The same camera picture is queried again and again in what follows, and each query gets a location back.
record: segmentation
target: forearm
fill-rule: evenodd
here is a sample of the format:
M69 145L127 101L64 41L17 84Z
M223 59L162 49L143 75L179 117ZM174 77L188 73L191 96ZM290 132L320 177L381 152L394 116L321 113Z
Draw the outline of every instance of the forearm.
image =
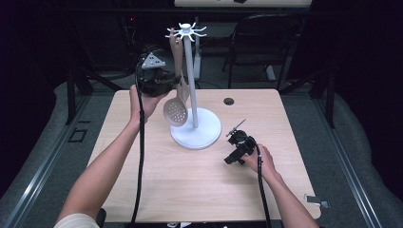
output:
M119 136L88 166L74 183L58 220L73 213L96 218L116 179L127 154L139 133L140 124L131 121Z
M318 227L315 220L285 184L282 176L273 172L263 174L278 205L284 227Z

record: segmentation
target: hand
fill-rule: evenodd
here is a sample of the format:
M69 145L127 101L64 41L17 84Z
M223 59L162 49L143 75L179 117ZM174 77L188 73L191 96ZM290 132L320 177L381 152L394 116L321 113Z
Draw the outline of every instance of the hand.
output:
M148 95L142 94L142 103L144 109L144 118L147 122L148 118L153 114L158 102L167 95L167 93L160 95L158 97L150 97ZM130 87L130 107L131 116L130 121L140 120L140 104L139 97L137 95L137 87L132 85Z
M276 167L273 162L273 157L270 154L266 146L259 144L259 150L261 154L261 166L262 175L276 174ZM258 172L258 151L255 147L252 155L243 155L242 160L244 160L255 172Z

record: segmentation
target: cable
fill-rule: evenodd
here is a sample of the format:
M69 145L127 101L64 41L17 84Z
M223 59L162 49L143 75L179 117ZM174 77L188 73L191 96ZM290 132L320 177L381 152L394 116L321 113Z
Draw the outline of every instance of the cable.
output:
M258 151L258 181L259 181L259 189L260 189L261 201L263 203L263 208L264 208L264 215L266 216L266 227L271 228L272 224L270 222L269 208L267 206L266 195L264 194L263 181L262 181L262 177L261 177L261 154L260 154L260 149L259 149L259 146L256 143L255 139L252 138L252 140L255 143L255 147L256 147L256 149Z
M136 66L136 75L135 75L135 84L137 87L137 96L139 98L140 104L140 161L139 161L139 174L137 178L137 194L136 194L136 202L134 204L133 216L131 218L129 228L134 228L134 223L136 221L137 213L139 211L140 197L142 194L142 178L143 178L143 166L144 166L144 129L145 129L145 116L143 109L143 101L142 101L142 92L139 88L139 84L137 81L137 73L139 72L138 68L140 64Z
M199 84L209 84L209 85L211 85L211 86L215 86L217 89L221 89L221 87L220 87L219 85L215 85L215 84L208 83L208 82L204 82L204 81L197 81L196 83L199 83Z

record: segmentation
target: sleeve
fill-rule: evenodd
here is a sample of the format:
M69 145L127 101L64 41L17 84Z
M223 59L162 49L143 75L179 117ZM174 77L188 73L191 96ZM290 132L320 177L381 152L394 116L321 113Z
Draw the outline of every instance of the sleeve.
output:
M95 220L86 214L72 214L61 219L54 228L99 228Z

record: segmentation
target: wooden table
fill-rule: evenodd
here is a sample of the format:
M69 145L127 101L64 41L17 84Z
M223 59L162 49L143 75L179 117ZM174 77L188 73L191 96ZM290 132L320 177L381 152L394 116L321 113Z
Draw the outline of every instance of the wooden table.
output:
M226 134L246 119L239 130L253 136L271 151L276 168L293 193L317 219L320 210L306 202L314 196L283 104L274 89L196 90L198 107L214 112L221 120L221 135L210 147L189 150L171 138L163 117L164 98L145 126L143 190L137 222L265 220L257 174L246 165L226 164L235 149ZM225 98L234 99L227 105ZM129 119L128 91L118 91L89 162L92 162L122 131ZM133 213L139 163L138 138L104 208L106 221L130 222ZM265 185L271 219L280 219L270 188Z
M309 8L312 0L246 0L236 3L234 0L175 0L176 7L249 7L249 8Z

